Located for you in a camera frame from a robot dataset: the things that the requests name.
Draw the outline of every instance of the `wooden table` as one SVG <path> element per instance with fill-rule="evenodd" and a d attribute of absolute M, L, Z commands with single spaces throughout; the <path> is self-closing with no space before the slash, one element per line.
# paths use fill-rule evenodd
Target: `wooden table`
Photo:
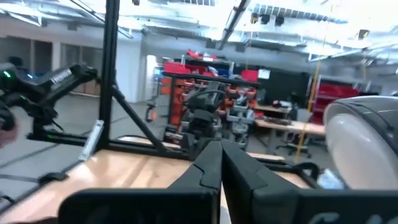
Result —
<path fill-rule="evenodd" d="M 273 154 L 275 151 L 275 148 L 277 147 L 277 131 L 288 131 L 290 133 L 301 133 L 304 130 L 305 123 L 300 122 L 300 121 L 292 121 L 290 125 L 281 125 L 281 124 L 275 124 L 272 122 L 264 121 L 261 119 L 255 120 L 255 123 L 257 126 L 261 128 L 269 128 L 271 129 L 270 136 L 268 137 L 268 142 L 263 143 L 261 139 L 260 142 L 263 143 L 267 150 L 266 154 Z M 305 126 L 305 132 L 307 134 L 313 134 L 317 136 L 325 136 L 326 131 L 325 131 L 325 126 L 320 125 L 320 124 L 313 124 L 313 123 L 307 123 Z"/>
<path fill-rule="evenodd" d="M 129 141 L 129 142 L 138 142 L 138 143 L 152 145 L 150 140 L 148 140 L 146 138 L 140 138 L 140 137 L 123 137 L 120 140 Z M 167 142 L 163 142 L 163 145 L 167 146 L 167 147 L 176 148 L 176 149 L 180 148 L 180 146 L 177 145 L 177 144 L 172 144 L 172 143 L 167 143 Z M 273 160 L 284 160 L 285 159 L 282 156 L 265 155 L 265 154 L 259 154 L 259 153 L 253 153 L 253 152 L 247 152 L 247 153 L 250 156 L 252 156 L 254 158 L 259 158 L 259 159 L 273 159 Z"/>
<path fill-rule="evenodd" d="M 126 137 L 121 140 L 142 142 L 146 139 Z M 283 159 L 259 154 L 250 155 Z M 0 223 L 31 222 L 57 216 L 58 207 L 66 197 L 87 188 L 166 188 L 179 178 L 190 164 L 189 161 L 177 159 L 101 150 L 70 170 L 67 180 L 52 182 L 11 208 L 0 217 Z M 301 188 L 309 188 L 297 175 L 276 173 Z M 228 212 L 224 194 L 221 196 L 221 209 Z M 231 223 L 229 215 L 222 215 L 220 223 Z"/>

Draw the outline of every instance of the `green light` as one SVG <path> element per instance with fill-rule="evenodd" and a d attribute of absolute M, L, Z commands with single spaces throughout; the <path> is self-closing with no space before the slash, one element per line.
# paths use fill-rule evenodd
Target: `green light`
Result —
<path fill-rule="evenodd" d="M 8 72 L 6 72 L 6 71 L 4 71 L 3 73 L 4 73 L 4 74 L 5 74 L 5 76 L 7 76 L 8 78 L 11 78 L 11 75 L 10 75 L 10 73 L 8 73 Z"/>

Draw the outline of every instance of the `ceiling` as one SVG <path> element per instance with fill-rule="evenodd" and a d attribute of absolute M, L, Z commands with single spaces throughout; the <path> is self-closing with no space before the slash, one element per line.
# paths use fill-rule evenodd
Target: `ceiling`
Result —
<path fill-rule="evenodd" d="M 65 22 L 103 26 L 106 0 L 0 0 L 0 13 L 37 26 Z M 398 16 L 390 0 L 120 0 L 119 31 L 213 40 L 224 44 L 277 49 L 299 54 L 335 55 L 398 40 Z M 267 15 L 251 23 L 252 15 Z M 369 30 L 358 40 L 361 29 Z M 395 60 L 394 47 L 353 51 L 344 58 Z"/>

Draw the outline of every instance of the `red cabinet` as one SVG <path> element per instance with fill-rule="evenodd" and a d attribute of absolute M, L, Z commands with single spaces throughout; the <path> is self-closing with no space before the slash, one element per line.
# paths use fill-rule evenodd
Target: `red cabinet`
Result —
<path fill-rule="evenodd" d="M 349 86 L 320 83 L 315 102 L 312 106 L 312 122 L 317 124 L 323 123 L 323 112 L 329 103 L 353 96 L 358 96 L 359 91 Z"/>

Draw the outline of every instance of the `metal bracket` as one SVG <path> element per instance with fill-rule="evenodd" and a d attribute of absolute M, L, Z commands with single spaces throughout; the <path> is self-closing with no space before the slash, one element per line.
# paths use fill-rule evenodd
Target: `metal bracket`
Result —
<path fill-rule="evenodd" d="M 97 146 L 103 129 L 104 121 L 97 120 L 79 156 L 79 161 L 87 161 L 87 159 L 90 158 L 90 156 L 93 154 L 93 151 L 95 150 L 95 147 Z"/>

